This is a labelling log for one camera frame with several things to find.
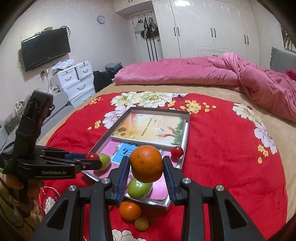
book cover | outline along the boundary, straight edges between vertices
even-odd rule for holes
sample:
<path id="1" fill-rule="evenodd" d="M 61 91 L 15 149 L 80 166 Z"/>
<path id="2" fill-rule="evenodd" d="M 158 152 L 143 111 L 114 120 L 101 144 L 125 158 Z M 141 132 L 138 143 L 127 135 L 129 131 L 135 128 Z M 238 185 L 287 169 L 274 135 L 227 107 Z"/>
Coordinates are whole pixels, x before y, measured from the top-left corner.
<path id="1" fill-rule="evenodd" d="M 180 146 L 185 119 L 177 116 L 131 113 L 113 133 L 114 137 Z"/>

beige bedspread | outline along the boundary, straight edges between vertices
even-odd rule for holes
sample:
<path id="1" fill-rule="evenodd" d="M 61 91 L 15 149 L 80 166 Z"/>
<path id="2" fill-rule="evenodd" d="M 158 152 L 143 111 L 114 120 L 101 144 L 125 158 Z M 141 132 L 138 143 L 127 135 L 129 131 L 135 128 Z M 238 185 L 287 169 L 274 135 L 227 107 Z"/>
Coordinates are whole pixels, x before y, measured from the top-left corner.
<path id="1" fill-rule="evenodd" d="M 286 176 L 286 189 L 288 194 L 288 215 L 287 221 L 296 213 L 296 124 L 283 121 L 267 111 L 255 106 L 247 99 L 245 95 L 236 93 L 234 91 L 226 90 L 223 88 L 213 87 L 199 87 L 199 86 L 140 86 L 140 85 L 122 85 L 115 86 L 114 84 L 106 87 L 96 96 L 101 94 L 108 94 L 114 92 L 129 92 L 129 91 L 158 91 L 169 93 L 198 93 L 204 94 L 224 100 L 242 103 L 251 106 L 255 113 L 259 115 L 263 121 L 269 134 L 272 136 L 280 154 L 284 166 Z M 75 110 L 79 110 L 89 102 L 85 102 Z M 47 133 L 39 145 L 46 145 L 51 135 L 66 121 L 65 117 L 61 120 L 49 133 Z"/>

television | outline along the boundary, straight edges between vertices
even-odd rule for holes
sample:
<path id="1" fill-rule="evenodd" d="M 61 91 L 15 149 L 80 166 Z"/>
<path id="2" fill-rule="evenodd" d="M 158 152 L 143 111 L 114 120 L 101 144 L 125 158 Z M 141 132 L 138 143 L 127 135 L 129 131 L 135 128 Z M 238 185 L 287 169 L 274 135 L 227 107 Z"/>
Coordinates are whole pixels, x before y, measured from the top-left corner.
<path id="1" fill-rule="evenodd" d="M 21 45 L 26 72 L 71 52 L 66 28 L 34 35 L 23 40 Z"/>

gray pillow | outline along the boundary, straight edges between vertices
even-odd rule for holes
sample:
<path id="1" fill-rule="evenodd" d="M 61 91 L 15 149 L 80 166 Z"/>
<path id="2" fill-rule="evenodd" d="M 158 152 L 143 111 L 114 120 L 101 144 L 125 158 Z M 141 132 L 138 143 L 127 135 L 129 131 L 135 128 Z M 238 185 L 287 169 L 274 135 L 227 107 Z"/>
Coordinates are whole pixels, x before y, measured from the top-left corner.
<path id="1" fill-rule="evenodd" d="M 296 72 L 296 56 L 288 52 L 271 49 L 270 69 L 285 74 L 286 69 Z"/>

white flower print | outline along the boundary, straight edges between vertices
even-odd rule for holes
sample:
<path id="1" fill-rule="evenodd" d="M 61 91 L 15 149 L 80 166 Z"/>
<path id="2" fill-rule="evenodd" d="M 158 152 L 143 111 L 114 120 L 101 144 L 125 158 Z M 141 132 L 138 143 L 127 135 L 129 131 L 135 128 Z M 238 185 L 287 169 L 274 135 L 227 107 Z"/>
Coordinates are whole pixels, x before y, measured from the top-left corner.
<path id="1" fill-rule="evenodd" d="M 121 95 L 117 95 L 111 100 L 111 105 L 121 106 L 121 105 L 135 104 L 136 103 L 136 101 L 135 101 L 136 94 L 137 94 L 137 92 L 135 92 L 135 91 L 128 92 L 128 93 L 121 93 Z"/>
<path id="2" fill-rule="evenodd" d="M 50 209 L 54 204 L 55 204 L 55 200 L 52 197 L 48 197 L 45 203 L 45 209 L 44 209 L 45 214 L 47 214 L 50 211 Z"/>
<path id="3" fill-rule="evenodd" d="M 172 97 L 178 97 L 178 96 L 185 97 L 186 95 L 188 95 L 188 93 L 173 93 Z"/>
<path id="4" fill-rule="evenodd" d="M 137 94 L 135 101 L 139 106 L 148 108 L 163 107 L 167 102 L 171 102 L 173 93 L 161 93 L 145 91 Z"/>
<path id="5" fill-rule="evenodd" d="M 237 115 L 240 115 L 241 118 L 248 118 L 252 122 L 261 122 L 259 116 L 257 116 L 253 110 L 244 104 L 234 103 L 232 110 L 235 111 Z"/>
<path id="6" fill-rule="evenodd" d="M 129 230 L 123 230 L 120 232 L 117 229 L 112 230 L 113 241 L 146 241 L 146 239 L 135 239 Z"/>
<path id="7" fill-rule="evenodd" d="M 269 147 L 272 154 L 277 152 L 276 145 L 271 139 L 271 136 L 268 134 L 264 124 L 261 122 L 255 122 L 256 129 L 254 134 L 258 139 L 261 139 L 261 142 L 264 147 Z"/>
<path id="8" fill-rule="evenodd" d="M 128 106 L 118 106 L 115 108 L 114 111 L 108 112 L 105 114 L 105 119 L 103 120 L 103 124 L 107 129 L 110 129 L 111 126 L 126 112 L 130 107 L 135 107 L 135 105 L 128 105 Z"/>

